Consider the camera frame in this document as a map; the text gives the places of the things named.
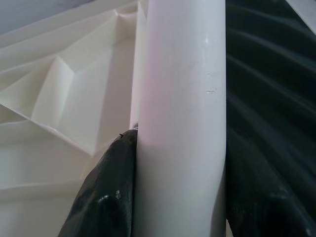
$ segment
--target white pipe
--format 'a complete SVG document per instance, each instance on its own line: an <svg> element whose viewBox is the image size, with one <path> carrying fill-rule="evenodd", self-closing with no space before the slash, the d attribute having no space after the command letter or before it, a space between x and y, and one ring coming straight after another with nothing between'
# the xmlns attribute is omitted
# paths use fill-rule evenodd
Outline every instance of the white pipe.
<svg viewBox="0 0 316 237"><path fill-rule="evenodd" d="M214 206L226 146L225 1L150 0L148 31L134 236L218 237L225 228L212 225L223 218Z"/></svg>

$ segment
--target white surface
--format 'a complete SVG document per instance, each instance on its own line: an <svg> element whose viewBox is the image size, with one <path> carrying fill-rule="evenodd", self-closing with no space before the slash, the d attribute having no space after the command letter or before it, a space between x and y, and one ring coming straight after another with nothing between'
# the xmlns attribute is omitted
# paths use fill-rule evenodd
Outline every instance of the white surface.
<svg viewBox="0 0 316 237"><path fill-rule="evenodd" d="M56 237L74 195L0 203L1 237Z"/></svg>
<svg viewBox="0 0 316 237"><path fill-rule="evenodd" d="M316 1L315 0L286 0L305 24L316 34Z"/></svg>
<svg viewBox="0 0 316 237"><path fill-rule="evenodd" d="M134 236L222 236L225 2L150 0L148 31Z"/></svg>
<svg viewBox="0 0 316 237"><path fill-rule="evenodd" d="M137 8L110 5L0 36L1 237L57 236L82 177L129 128Z"/></svg>

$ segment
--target white cylindrical pole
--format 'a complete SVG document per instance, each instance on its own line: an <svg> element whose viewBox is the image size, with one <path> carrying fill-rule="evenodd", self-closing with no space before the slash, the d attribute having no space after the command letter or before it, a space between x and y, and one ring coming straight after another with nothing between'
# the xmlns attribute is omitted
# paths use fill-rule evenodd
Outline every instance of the white cylindrical pole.
<svg viewBox="0 0 316 237"><path fill-rule="evenodd" d="M134 236L218 237L226 148L225 1L150 0Z"/></svg>

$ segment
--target white plastic tube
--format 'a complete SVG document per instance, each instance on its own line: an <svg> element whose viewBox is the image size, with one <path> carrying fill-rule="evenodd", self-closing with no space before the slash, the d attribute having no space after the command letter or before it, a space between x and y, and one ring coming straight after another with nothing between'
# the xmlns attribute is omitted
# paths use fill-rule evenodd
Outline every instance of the white plastic tube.
<svg viewBox="0 0 316 237"><path fill-rule="evenodd" d="M134 236L218 237L226 147L225 1L151 0Z"/></svg>

